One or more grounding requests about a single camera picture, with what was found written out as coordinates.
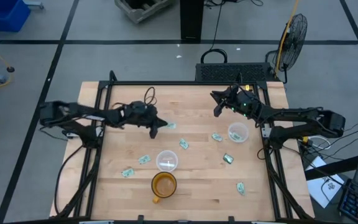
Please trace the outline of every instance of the concrete floor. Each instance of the concrete floor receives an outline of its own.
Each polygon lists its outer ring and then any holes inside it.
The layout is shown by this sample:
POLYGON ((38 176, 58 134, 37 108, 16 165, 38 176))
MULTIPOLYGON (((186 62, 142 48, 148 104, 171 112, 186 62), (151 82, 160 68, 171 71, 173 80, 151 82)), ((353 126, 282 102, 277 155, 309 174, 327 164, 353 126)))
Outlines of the concrete floor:
MULTIPOLYGON (((43 0, 45 10, 34 9, 22 30, 1 32, 3 40, 59 40, 74 0, 43 0)), ((217 39, 279 40, 294 0, 264 0, 263 7, 250 1, 227 3, 222 8, 217 39)), ((346 0, 358 26, 358 0, 346 0)), ((212 39, 218 7, 204 9, 203 39, 212 39)), ((358 123, 358 40, 339 0, 300 1, 297 13, 308 19, 307 40, 354 40, 305 45, 286 85, 291 107, 323 106, 343 114, 347 127, 358 123)), ((112 0, 79 0, 67 40, 178 40, 179 5, 135 25, 112 0)), ((53 44, 1 44, 0 54, 16 69, 13 82, 0 89, 0 205, 21 151, 35 107, 50 70, 58 42, 53 44)), ((221 44, 229 62, 261 62, 276 45, 221 44)), ((65 44, 46 100, 76 101, 83 81, 108 78, 114 70, 119 80, 194 80, 209 44, 65 44)), ((221 62, 209 55, 208 62, 221 62)), ((0 73, 6 74, 0 62, 0 73)), ((332 146, 336 149, 354 138, 332 146)), ((36 131, 17 183, 5 222, 47 218, 65 142, 36 131)), ((358 141, 336 154, 358 155, 358 141)), ((334 210, 315 205, 324 219, 334 210)), ((337 215, 328 217, 340 220, 337 215)))

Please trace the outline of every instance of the fan stand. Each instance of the fan stand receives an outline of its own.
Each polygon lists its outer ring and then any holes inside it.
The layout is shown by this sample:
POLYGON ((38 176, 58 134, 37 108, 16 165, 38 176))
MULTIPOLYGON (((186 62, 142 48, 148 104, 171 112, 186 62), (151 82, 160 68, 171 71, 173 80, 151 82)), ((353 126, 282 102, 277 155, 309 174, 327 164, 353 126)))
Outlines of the fan stand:
MULTIPOLYGON (((271 51, 269 51, 269 52, 267 52, 267 54, 266 54, 266 56, 265 56, 265 62, 267 62, 267 60, 269 59, 269 55, 271 55, 271 54, 277 54, 278 53, 278 50, 271 50, 271 51)), ((286 84, 287 83, 287 68, 288 68, 288 65, 287 64, 283 64, 283 70, 284 70, 284 77, 285 77, 285 81, 283 82, 284 84, 286 84)))
POLYGON ((283 64, 283 69, 284 69, 284 77, 285 77, 285 81, 283 82, 284 84, 287 83, 287 68, 288 68, 288 65, 286 65, 285 63, 283 64))

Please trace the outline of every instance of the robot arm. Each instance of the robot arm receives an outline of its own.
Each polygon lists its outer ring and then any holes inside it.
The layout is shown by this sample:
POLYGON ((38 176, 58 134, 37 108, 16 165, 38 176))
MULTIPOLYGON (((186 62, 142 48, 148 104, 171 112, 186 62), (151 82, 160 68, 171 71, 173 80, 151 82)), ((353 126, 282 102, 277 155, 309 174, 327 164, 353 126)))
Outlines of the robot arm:
POLYGON ((85 118, 103 121, 112 128, 121 128, 125 124, 150 128, 150 137, 156 137, 158 128, 166 126, 167 122, 157 117, 154 105, 141 101, 134 101, 128 105, 111 110, 99 110, 78 103, 65 103, 62 101, 46 102, 40 106, 40 124, 46 128, 59 126, 63 134, 75 134, 81 138, 85 146, 95 147, 98 138, 95 127, 83 126, 76 119, 85 118))
POLYGON ((240 113, 248 119, 253 119, 257 128, 271 121, 298 121, 304 124, 290 128, 275 126, 268 131, 268 140, 275 149, 280 149, 283 143, 291 138, 322 135, 327 138, 339 138, 343 135, 345 118, 335 112, 322 108, 275 109, 264 105, 252 92, 241 90, 233 85, 225 91, 212 91, 217 107, 215 117, 222 113, 224 107, 235 113, 240 113))

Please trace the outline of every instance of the yellow mug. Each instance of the yellow mug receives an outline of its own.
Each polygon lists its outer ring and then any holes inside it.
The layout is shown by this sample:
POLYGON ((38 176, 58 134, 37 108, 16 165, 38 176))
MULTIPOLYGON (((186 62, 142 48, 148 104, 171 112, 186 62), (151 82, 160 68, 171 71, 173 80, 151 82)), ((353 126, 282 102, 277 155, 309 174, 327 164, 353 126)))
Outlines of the yellow mug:
POLYGON ((177 189, 177 180, 169 172, 159 172, 153 177, 152 190, 155 194, 154 203, 158 203, 161 198, 167 198, 173 195, 177 189))

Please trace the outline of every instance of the wooden tabletop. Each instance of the wooden tabletop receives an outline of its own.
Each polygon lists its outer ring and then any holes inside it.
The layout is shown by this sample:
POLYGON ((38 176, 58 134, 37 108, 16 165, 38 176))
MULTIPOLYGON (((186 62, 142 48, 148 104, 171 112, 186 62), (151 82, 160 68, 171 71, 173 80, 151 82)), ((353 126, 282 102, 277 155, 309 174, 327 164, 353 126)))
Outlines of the wooden tabletop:
MULTIPOLYGON (((78 102, 93 106, 97 87, 97 82, 84 82, 78 102)), ((110 105, 143 100, 148 87, 113 86, 110 105)), ((221 221, 228 216, 234 216, 236 221, 274 220, 265 161, 256 156, 262 148, 260 130, 254 128, 253 120, 231 110, 223 110, 219 118, 213 116, 216 103, 209 93, 225 90, 226 86, 155 86, 155 89, 158 116, 176 123, 177 127, 160 128, 155 139, 150 139, 149 129, 145 128, 106 128, 92 219, 136 220, 138 215, 144 215, 145 220, 221 221), (233 122, 242 122, 248 127, 246 142, 238 144, 228 138, 227 129, 233 122), (224 140, 215 141, 211 137, 213 133, 220 134, 224 140), (189 143, 187 150, 180 147, 181 138, 189 143), (172 172, 178 187, 174 195, 154 204, 151 180, 159 172, 155 158, 163 150, 171 150, 178 156, 178 167, 172 172), (223 161, 225 153, 234 158, 232 164, 223 161), (152 161, 140 165, 138 158, 146 154, 152 161), (121 172, 128 168, 133 168, 135 174, 123 178, 121 172), (245 196, 237 192, 238 182, 244 183, 245 196)), ((268 93, 272 107, 288 107, 282 83, 268 83, 268 93)), ((277 122, 276 125, 292 124, 277 122)), ((70 140, 65 158, 80 144, 79 139, 70 140)), ((284 145, 298 149, 295 140, 288 140, 284 145)), ((60 209, 78 188, 84 154, 85 150, 80 151, 62 172, 58 191, 60 209)), ((281 150, 281 155, 289 191, 305 211, 314 216, 299 155, 288 150, 281 150)), ((284 217, 279 190, 278 197, 284 217)), ((81 214, 85 214, 87 199, 88 193, 85 193, 81 214)))

